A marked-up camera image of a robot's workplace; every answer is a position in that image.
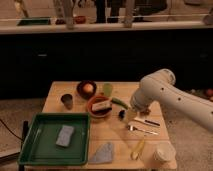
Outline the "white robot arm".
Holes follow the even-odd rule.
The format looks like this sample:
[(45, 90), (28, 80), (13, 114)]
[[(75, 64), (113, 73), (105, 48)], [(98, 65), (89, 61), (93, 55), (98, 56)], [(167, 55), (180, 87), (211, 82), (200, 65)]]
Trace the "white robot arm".
[(158, 101), (181, 111), (213, 133), (213, 103), (176, 88), (175, 82), (175, 74), (169, 69), (144, 76), (131, 96), (130, 106), (137, 112), (144, 112), (153, 101)]

